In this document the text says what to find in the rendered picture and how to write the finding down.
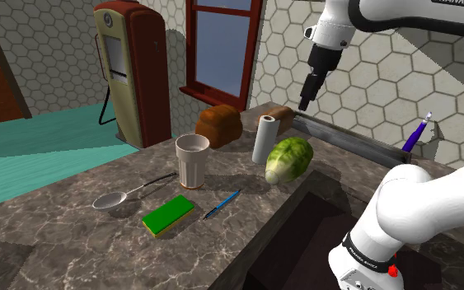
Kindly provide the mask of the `green lettuce head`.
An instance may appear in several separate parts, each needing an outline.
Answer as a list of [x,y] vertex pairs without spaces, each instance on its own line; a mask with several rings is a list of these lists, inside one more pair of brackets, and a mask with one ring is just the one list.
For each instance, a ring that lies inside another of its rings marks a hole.
[[269,154],[265,179],[271,185],[296,180],[307,170],[312,158],[313,148],[307,140],[298,137],[286,138]]

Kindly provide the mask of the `grey metal rail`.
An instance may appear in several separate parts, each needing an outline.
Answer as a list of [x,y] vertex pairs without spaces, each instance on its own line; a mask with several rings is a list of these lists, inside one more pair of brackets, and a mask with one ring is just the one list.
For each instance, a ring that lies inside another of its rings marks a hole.
[[411,163],[409,152],[299,112],[292,127],[387,168]]

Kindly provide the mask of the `purple handled brush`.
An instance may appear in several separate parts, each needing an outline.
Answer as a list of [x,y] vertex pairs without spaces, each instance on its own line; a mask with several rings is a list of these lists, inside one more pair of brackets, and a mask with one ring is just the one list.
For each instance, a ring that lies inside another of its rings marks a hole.
[[418,128],[409,136],[405,145],[402,147],[402,151],[411,152],[414,145],[419,141],[421,134],[424,132],[426,125],[432,117],[432,112],[429,112],[425,118],[420,122]]

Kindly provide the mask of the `red and cream fuel pump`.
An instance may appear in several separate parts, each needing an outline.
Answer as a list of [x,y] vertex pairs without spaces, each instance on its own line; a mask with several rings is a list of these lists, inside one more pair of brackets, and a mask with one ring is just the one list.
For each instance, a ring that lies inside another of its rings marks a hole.
[[102,2],[94,20],[120,137],[139,147],[171,138],[166,28],[136,0]]

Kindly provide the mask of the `dark sink basin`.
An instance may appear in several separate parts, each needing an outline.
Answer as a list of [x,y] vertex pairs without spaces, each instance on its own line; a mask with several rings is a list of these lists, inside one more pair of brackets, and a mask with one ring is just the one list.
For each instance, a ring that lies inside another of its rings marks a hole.
[[313,171],[208,290],[340,290],[328,254],[367,203]]

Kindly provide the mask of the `silver spoon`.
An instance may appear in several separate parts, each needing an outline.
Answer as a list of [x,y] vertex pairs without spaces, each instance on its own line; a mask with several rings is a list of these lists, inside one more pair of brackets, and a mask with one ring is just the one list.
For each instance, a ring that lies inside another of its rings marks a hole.
[[135,189],[129,190],[128,192],[112,192],[112,193],[102,195],[101,197],[95,199],[91,206],[97,211],[108,212],[112,209],[118,208],[128,198],[128,196],[134,193],[135,191],[142,189],[146,186],[149,186],[155,182],[164,180],[168,177],[172,177],[175,175],[176,175],[176,172],[163,175],[152,181],[149,181],[148,183],[144,185],[140,185],[139,187]]

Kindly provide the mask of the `white ribbed cup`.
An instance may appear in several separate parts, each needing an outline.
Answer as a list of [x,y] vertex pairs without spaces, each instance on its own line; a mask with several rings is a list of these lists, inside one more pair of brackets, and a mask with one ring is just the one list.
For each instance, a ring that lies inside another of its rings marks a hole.
[[176,140],[180,184],[198,189],[204,184],[205,162],[209,155],[209,140],[200,134],[188,133]]

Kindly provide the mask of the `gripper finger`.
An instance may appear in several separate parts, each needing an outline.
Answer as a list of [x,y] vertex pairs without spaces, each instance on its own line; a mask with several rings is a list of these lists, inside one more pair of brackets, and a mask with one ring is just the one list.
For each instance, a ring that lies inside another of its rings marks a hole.
[[308,74],[300,93],[298,109],[306,111],[309,103],[316,99],[317,92],[321,89],[326,79],[325,74]]

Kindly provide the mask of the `white paper towel roll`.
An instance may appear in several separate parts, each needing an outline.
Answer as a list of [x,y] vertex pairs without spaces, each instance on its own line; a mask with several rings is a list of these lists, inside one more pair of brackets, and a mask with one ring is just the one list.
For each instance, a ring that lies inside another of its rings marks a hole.
[[262,115],[255,137],[252,161],[264,165],[274,147],[280,120],[270,115]]

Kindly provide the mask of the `red framed window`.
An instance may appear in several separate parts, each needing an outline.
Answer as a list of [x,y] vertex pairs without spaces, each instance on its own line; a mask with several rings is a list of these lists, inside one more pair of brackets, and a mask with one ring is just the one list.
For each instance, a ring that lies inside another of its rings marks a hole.
[[246,109],[264,0],[186,0],[186,82],[209,105]]

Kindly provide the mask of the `large brown bread loaf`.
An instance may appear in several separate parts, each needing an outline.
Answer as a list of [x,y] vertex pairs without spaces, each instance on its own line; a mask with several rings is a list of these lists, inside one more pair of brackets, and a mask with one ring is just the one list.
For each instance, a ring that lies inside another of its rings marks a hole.
[[212,149],[239,139],[242,130],[240,113],[231,105],[216,105],[202,111],[195,125],[195,133],[205,136]]

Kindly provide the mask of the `small brown bread loaf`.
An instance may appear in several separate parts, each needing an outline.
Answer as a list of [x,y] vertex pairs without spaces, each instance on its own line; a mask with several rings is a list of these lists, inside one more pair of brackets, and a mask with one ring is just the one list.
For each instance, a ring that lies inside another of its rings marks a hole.
[[295,113],[293,112],[293,110],[290,107],[279,105],[279,106],[273,107],[273,108],[261,113],[257,118],[256,124],[259,124],[260,117],[262,115],[269,115],[269,116],[275,118],[276,120],[280,121],[279,129],[278,129],[278,132],[277,132],[277,135],[279,136],[279,135],[285,133],[286,131],[288,131],[292,127],[293,118],[295,116]]

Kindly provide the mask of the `blue pen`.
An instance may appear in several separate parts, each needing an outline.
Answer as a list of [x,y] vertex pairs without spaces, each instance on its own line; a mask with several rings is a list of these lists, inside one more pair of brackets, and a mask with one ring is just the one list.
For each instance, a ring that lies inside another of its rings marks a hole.
[[224,205],[226,205],[229,201],[231,201],[233,198],[235,198],[239,193],[241,192],[241,189],[237,190],[230,196],[228,196],[226,199],[224,199],[219,205],[217,205],[215,208],[213,208],[210,212],[205,214],[203,220],[209,218],[212,216],[215,212],[217,212],[220,208],[222,208]]

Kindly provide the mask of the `green and yellow sponge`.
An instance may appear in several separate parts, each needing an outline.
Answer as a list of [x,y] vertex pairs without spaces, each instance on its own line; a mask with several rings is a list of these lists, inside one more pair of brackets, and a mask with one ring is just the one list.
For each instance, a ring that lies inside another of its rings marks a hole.
[[145,215],[143,225],[153,237],[157,238],[185,219],[195,209],[195,206],[183,195],[179,194],[161,207]]

